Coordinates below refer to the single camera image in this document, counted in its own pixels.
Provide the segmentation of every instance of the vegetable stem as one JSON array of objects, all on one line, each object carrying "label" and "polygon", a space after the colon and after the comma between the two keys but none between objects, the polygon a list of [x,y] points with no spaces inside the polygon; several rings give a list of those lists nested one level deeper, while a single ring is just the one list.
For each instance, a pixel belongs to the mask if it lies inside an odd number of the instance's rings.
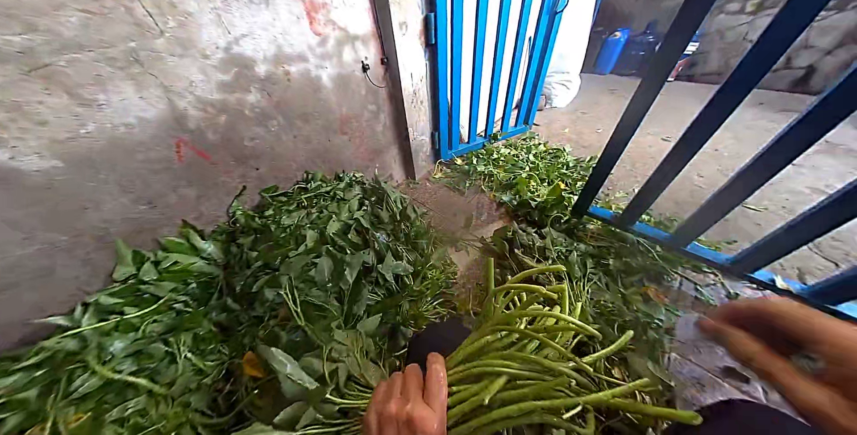
[{"label": "vegetable stem", "polygon": [[449,435],[463,435],[474,432],[477,428],[492,423],[498,419],[515,417],[527,412],[541,409],[563,409],[572,408],[576,405],[592,405],[599,402],[605,402],[611,398],[620,397],[627,393],[631,393],[638,388],[648,386],[650,383],[648,378],[642,378],[625,386],[620,386],[613,389],[607,389],[585,397],[564,397],[555,400],[541,400],[537,402],[520,402],[507,407],[499,408],[493,412],[489,412],[480,417],[474,418],[464,425],[455,427],[449,431]]},{"label": "vegetable stem", "polygon": [[119,318],[113,318],[113,319],[108,319],[107,321],[96,322],[95,324],[90,324],[89,326],[83,326],[83,327],[77,328],[75,330],[66,331],[65,333],[54,336],[54,339],[58,340],[59,338],[64,338],[65,336],[77,335],[78,333],[82,333],[84,331],[95,330],[96,328],[101,328],[102,326],[106,326],[108,324],[111,324],[112,322],[122,321],[123,319],[132,319],[132,318],[137,318],[138,316],[143,316],[147,312],[154,310],[158,306],[160,306],[164,301],[166,301],[166,298],[168,298],[168,296],[161,298],[160,301],[158,301],[154,305],[147,307],[144,310],[139,310],[135,313],[131,313],[131,314],[125,315],[125,316],[120,316]]}]

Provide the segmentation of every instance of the stone wall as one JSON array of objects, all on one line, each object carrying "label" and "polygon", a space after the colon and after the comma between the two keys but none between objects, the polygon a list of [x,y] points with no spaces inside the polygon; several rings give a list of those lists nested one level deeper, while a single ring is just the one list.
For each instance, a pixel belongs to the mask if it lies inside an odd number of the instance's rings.
[{"label": "stone wall", "polygon": [[[595,34],[629,26],[642,30],[656,20],[666,32],[684,0],[603,0]],[[680,79],[720,83],[749,49],[786,0],[717,0],[703,23],[701,45]],[[587,64],[600,41],[593,41]],[[786,92],[819,93],[832,85],[857,59],[857,0],[834,0],[795,42],[760,87]]]},{"label": "stone wall", "polygon": [[[786,0],[717,0],[680,79],[721,83]],[[857,61],[857,0],[833,0],[762,79],[760,88],[817,94]]]},{"label": "stone wall", "polygon": [[305,169],[404,176],[370,0],[0,0],[0,348],[109,280],[113,239]]}]

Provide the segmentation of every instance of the finger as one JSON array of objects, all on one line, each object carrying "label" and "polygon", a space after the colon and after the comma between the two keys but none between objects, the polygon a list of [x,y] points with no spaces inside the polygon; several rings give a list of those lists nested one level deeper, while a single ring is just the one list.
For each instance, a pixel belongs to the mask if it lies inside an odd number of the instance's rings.
[{"label": "finger", "polygon": [[426,359],[426,381],[423,400],[436,414],[443,414],[446,425],[446,363],[439,353],[429,353]]},{"label": "finger", "polygon": [[402,396],[408,404],[423,401],[423,370],[419,364],[408,364],[404,369]]},{"label": "finger", "polygon": [[389,387],[381,408],[381,435],[398,435],[404,431],[404,400],[402,399],[402,382],[404,375],[395,372],[387,380]]},{"label": "finger", "polygon": [[842,353],[852,347],[839,345],[857,337],[851,323],[787,298],[735,301],[717,308],[710,318],[752,333],[784,354],[803,348],[822,356]]},{"label": "finger", "polygon": [[390,379],[387,380],[390,383],[390,388],[387,393],[388,400],[394,400],[396,398],[402,397],[402,382],[404,381],[404,375],[402,372],[395,372],[390,375]]},{"label": "finger", "polygon": [[363,416],[363,435],[380,435],[378,424],[380,423],[380,408],[383,406],[383,400],[387,395],[387,381],[382,381],[375,387],[370,399],[370,405],[366,408],[366,415]]},{"label": "finger", "polygon": [[850,402],[803,374],[754,336],[711,320],[702,321],[700,328],[713,335],[737,361],[774,385],[814,426],[828,433],[848,433],[857,423]]}]

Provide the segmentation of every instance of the cracked wall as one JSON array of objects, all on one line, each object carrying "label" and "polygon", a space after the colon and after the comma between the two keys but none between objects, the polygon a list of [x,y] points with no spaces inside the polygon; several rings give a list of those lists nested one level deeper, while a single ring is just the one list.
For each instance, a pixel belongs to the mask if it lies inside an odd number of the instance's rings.
[{"label": "cracked wall", "polygon": [[360,69],[382,71],[370,0],[0,12],[0,348],[109,282],[114,238],[210,227],[242,184],[306,169],[404,176],[406,128]]}]

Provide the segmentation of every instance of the blue jerry can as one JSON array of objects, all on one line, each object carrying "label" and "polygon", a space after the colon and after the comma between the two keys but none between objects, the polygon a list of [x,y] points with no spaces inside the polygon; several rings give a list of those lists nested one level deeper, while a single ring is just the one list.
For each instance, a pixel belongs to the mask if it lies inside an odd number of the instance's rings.
[{"label": "blue jerry can", "polygon": [[619,55],[622,49],[625,48],[625,43],[628,41],[628,35],[631,34],[631,28],[620,28],[612,35],[608,36],[601,45],[601,51],[598,52],[598,57],[595,58],[595,73],[598,75],[609,75],[616,66],[616,61],[619,60]]}]

